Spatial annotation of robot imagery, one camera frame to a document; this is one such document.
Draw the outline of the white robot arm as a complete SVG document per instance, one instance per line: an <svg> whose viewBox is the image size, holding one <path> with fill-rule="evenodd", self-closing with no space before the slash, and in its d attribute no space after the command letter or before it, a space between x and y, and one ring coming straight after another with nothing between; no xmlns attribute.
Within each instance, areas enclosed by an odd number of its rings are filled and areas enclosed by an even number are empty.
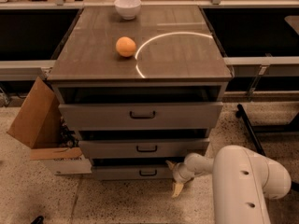
<svg viewBox="0 0 299 224"><path fill-rule="evenodd" d="M212 175L215 224L271 224L265 201L283 198L292 185L282 164L240 146L223 147L213 159L190 153L167 165L173 197L197 176Z"/></svg>

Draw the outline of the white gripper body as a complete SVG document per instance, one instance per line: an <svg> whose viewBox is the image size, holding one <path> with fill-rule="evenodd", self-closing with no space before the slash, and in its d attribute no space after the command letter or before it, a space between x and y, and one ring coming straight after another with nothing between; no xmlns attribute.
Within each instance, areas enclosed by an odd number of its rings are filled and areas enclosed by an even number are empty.
<svg viewBox="0 0 299 224"><path fill-rule="evenodd" d="M174 180L177 183L187 183L194 178L194 172L190 171L187 166L180 162L177 163L172 171Z"/></svg>

